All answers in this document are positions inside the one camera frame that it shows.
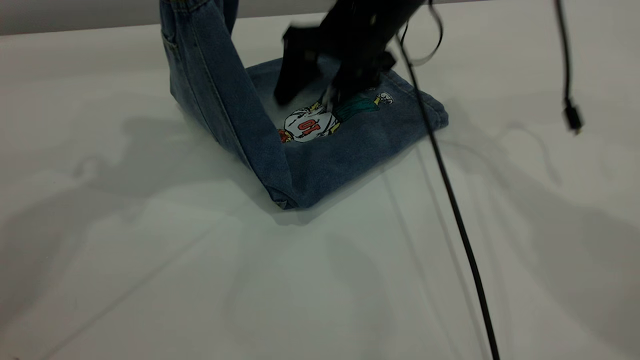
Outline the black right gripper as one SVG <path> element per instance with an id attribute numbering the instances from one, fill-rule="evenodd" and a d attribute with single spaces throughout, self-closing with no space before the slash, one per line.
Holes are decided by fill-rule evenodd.
<path id="1" fill-rule="evenodd" d="M 338 0 L 320 25 L 291 25 L 282 36 L 283 57 L 273 95 L 281 107 L 315 82 L 319 46 L 344 60 L 324 92 L 328 110 L 346 104 L 361 92 L 375 89 L 396 64 L 387 44 L 420 7 L 423 0 Z"/>

